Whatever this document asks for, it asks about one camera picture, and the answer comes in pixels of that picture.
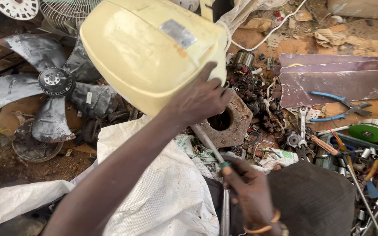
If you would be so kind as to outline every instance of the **pliers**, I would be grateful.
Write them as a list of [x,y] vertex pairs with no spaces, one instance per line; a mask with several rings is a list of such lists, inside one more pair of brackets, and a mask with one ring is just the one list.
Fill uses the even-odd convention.
[[354,112],[356,112],[356,113],[358,113],[360,115],[363,115],[363,116],[367,116],[367,115],[371,114],[371,111],[363,109],[363,108],[367,108],[367,107],[371,107],[372,106],[371,103],[369,103],[369,102],[360,102],[358,105],[354,105],[354,104],[348,102],[345,99],[345,97],[338,97],[338,96],[333,95],[333,94],[316,92],[316,91],[311,91],[310,94],[320,95],[320,96],[324,96],[324,97],[330,97],[330,98],[333,98],[334,100],[340,101],[341,103],[343,103],[344,105],[346,105],[347,107],[349,107],[349,110],[345,111],[342,114],[334,115],[331,118],[311,119],[310,122],[321,122],[321,121],[332,121],[332,120],[337,120],[337,119],[345,119],[346,115],[352,114]]

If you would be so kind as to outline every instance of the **metal fan blade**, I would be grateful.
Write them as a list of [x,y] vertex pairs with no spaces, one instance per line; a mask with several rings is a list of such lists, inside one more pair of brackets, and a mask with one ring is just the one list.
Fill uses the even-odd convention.
[[49,97],[34,119],[32,135],[42,142],[64,142],[75,138],[66,123],[65,97]]
[[91,83],[102,77],[90,61],[79,36],[75,48],[63,68],[71,72],[78,82]]
[[31,75],[0,77],[0,109],[20,98],[43,93],[37,78]]
[[0,45],[18,53],[40,72],[50,67],[61,68],[66,62],[60,43],[47,36],[12,35],[0,39]]
[[77,82],[71,100],[78,110],[91,118],[99,118],[116,110],[121,97],[111,86]]

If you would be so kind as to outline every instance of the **cutting disc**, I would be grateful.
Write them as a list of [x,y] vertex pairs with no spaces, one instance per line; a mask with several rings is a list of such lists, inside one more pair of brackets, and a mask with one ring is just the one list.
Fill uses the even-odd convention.
[[367,142],[378,143],[378,127],[366,124],[358,124],[349,127],[351,136]]

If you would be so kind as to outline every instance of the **cream fan motor housing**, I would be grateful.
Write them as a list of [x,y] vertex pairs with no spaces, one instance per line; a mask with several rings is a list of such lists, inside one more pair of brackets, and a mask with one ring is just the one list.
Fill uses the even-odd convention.
[[226,32],[164,0],[104,0],[81,26],[84,47],[126,100],[155,116],[209,61],[226,80]]

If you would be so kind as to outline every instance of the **silver label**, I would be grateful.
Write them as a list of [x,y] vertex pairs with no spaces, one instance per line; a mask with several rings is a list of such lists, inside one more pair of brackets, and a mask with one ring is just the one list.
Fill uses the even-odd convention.
[[176,40],[184,49],[191,46],[197,40],[195,35],[174,19],[164,22],[158,28]]

